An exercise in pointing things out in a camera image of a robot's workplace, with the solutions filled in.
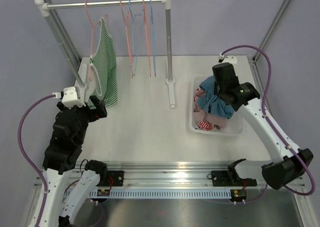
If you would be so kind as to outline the blue hanger end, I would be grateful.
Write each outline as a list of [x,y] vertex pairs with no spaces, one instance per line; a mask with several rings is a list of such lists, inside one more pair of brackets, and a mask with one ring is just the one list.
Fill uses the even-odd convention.
[[150,0],[150,19],[151,19],[151,32],[152,32],[152,59],[153,59],[153,70],[154,77],[157,77],[157,63],[156,63],[156,30],[154,21],[153,1]]

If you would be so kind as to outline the red white striped tank top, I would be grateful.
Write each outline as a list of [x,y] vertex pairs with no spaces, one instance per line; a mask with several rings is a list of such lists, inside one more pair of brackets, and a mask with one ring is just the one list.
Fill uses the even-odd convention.
[[195,91],[195,94],[193,96],[193,116],[197,122],[197,128],[203,131],[213,131],[214,127],[213,125],[207,120],[207,112],[205,112],[202,108],[200,108],[197,104],[197,101],[200,97],[205,95],[205,92],[198,88]]

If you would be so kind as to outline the pink tank top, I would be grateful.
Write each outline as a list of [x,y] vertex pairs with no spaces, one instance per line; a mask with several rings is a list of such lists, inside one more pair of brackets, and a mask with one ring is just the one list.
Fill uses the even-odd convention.
[[207,113],[206,119],[212,124],[213,131],[220,131],[227,125],[227,119]]

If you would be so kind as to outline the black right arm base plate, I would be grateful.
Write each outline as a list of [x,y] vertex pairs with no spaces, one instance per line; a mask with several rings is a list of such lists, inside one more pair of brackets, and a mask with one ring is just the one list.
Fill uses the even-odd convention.
[[213,170],[210,175],[214,187],[256,187],[258,185],[255,179],[230,177],[227,170]]

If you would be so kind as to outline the green white striped tank top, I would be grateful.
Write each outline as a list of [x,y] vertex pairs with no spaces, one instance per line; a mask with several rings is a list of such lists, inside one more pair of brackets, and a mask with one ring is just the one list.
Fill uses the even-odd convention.
[[100,97],[104,101],[104,106],[109,108],[118,101],[117,60],[106,17],[100,18],[99,26],[100,36],[97,49],[89,59],[90,73],[94,76],[96,83],[92,94]]

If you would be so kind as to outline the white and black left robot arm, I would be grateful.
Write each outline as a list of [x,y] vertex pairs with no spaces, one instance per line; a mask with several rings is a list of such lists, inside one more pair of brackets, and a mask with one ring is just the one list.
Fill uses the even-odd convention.
[[91,160],[71,193],[64,197],[67,181],[82,152],[89,123],[107,117],[104,101],[90,96],[94,108],[88,105],[68,108],[62,102],[53,124],[49,146],[43,160],[43,195],[39,198],[30,226],[70,227],[81,206],[95,186],[108,181],[108,168],[103,162]]

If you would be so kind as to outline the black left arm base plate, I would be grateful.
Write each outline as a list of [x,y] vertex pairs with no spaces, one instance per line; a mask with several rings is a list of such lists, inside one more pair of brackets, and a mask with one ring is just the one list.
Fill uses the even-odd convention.
[[109,170],[102,176],[98,187],[122,187],[124,183],[125,172],[123,170]]

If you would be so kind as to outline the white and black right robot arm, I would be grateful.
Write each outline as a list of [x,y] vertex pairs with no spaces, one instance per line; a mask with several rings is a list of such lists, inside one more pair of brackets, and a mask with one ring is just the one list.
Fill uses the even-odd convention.
[[264,180],[278,190],[301,177],[314,157],[311,150],[300,148],[284,133],[263,106],[255,87],[239,82],[231,63],[216,64],[212,72],[214,93],[248,122],[270,157],[267,161],[236,160],[228,166],[228,182],[239,185],[244,179]]

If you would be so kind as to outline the blue tank top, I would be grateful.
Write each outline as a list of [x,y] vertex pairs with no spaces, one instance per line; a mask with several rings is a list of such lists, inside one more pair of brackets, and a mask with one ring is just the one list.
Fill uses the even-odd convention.
[[234,109],[215,94],[215,77],[209,76],[199,84],[199,94],[196,104],[206,113],[229,119],[234,114]]

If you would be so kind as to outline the pink hanger with red top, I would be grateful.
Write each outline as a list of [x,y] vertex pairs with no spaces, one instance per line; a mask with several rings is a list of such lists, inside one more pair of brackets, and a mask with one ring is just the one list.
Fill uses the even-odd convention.
[[147,8],[145,0],[142,0],[143,4],[143,18],[144,18],[144,29],[145,29],[145,38],[146,38],[146,47],[147,47],[147,57],[148,57],[148,66],[149,66],[149,77],[152,77],[152,68],[151,68],[151,51],[150,51],[150,39],[149,39],[149,26],[147,18]]

